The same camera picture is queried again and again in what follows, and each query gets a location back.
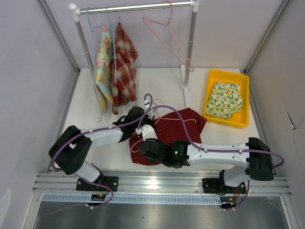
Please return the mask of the red polka dot skirt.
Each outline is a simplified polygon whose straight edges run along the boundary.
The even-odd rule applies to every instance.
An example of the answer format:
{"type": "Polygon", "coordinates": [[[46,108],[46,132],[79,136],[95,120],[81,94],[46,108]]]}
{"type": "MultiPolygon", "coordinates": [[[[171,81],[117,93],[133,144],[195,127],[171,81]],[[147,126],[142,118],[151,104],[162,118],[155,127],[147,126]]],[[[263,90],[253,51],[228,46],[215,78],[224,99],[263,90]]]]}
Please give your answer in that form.
{"type": "MultiPolygon", "coordinates": [[[[201,143],[201,133],[207,120],[191,108],[180,110],[179,114],[183,118],[191,140],[195,143],[201,143]]],[[[183,124],[176,112],[159,117],[154,121],[154,124],[156,125],[157,138],[167,145],[174,141],[188,140],[183,124]]],[[[140,146],[142,142],[142,137],[137,134],[133,134],[129,139],[132,162],[144,166],[158,165],[159,162],[153,162],[141,155],[140,146]]]]}

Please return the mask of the lemon print cloth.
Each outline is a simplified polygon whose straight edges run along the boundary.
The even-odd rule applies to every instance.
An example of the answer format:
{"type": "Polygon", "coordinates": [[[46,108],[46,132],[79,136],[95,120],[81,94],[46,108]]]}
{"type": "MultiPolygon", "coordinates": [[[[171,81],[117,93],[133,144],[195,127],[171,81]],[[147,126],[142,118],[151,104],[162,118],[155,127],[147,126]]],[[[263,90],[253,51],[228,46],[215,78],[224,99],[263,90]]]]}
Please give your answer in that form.
{"type": "Polygon", "coordinates": [[[240,112],[243,105],[240,84],[217,82],[208,98],[205,114],[227,120],[240,112]]]}

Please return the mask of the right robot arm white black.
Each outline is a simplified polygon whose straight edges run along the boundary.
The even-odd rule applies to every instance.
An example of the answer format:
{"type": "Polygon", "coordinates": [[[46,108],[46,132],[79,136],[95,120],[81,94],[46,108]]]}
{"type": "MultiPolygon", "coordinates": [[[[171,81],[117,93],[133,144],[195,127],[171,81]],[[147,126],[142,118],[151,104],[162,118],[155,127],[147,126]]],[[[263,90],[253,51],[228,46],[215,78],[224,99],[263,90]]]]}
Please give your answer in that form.
{"type": "Polygon", "coordinates": [[[218,188],[225,193],[248,179],[274,179],[270,148],[256,137],[250,137],[246,143],[229,146],[191,144],[188,141],[175,141],[167,145],[150,138],[141,144],[140,153],[151,161],[171,168],[197,164],[231,165],[232,168],[220,172],[217,181],[218,188]]]}

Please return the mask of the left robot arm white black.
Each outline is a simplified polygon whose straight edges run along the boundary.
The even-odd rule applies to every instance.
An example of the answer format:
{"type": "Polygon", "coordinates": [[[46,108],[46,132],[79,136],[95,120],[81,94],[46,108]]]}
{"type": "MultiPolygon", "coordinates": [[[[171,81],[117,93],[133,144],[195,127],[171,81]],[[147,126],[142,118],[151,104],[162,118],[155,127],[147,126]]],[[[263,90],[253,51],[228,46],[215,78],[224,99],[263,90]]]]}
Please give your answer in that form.
{"type": "Polygon", "coordinates": [[[155,128],[153,111],[134,106],[127,115],[100,129],[82,131],[69,126],[49,150],[49,157],[58,169],[67,175],[75,174],[85,179],[91,190],[100,190],[103,186],[102,172],[86,161],[90,149],[108,143],[124,142],[137,133],[138,126],[149,125],[155,128]]]}

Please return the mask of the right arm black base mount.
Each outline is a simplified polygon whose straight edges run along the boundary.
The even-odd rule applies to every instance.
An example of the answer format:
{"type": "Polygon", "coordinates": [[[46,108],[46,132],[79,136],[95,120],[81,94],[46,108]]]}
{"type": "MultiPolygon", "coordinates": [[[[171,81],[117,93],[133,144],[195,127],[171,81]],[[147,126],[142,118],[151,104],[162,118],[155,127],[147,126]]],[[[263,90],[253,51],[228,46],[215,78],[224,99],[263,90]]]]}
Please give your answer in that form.
{"type": "Polygon", "coordinates": [[[242,182],[236,187],[231,187],[225,185],[223,181],[219,178],[203,178],[202,179],[203,192],[205,194],[216,194],[216,195],[226,195],[226,194],[245,194],[246,187],[245,183],[242,182]]]}

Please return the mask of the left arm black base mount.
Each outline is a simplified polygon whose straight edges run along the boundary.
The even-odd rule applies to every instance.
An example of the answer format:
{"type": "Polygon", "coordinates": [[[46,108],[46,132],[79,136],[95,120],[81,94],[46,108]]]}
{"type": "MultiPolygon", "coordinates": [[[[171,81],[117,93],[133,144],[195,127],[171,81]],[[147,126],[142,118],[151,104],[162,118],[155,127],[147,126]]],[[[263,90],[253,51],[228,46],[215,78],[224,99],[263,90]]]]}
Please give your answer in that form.
{"type": "MultiPolygon", "coordinates": [[[[103,176],[103,177],[99,177],[96,181],[94,181],[94,183],[106,186],[106,187],[110,188],[113,192],[116,192],[118,189],[119,177],[103,176]]],[[[79,178],[77,181],[76,190],[77,191],[101,191],[101,192],[109,191],[108,189],[106,189],[104,187],[89,184],[81,178],[79,178]]]]}

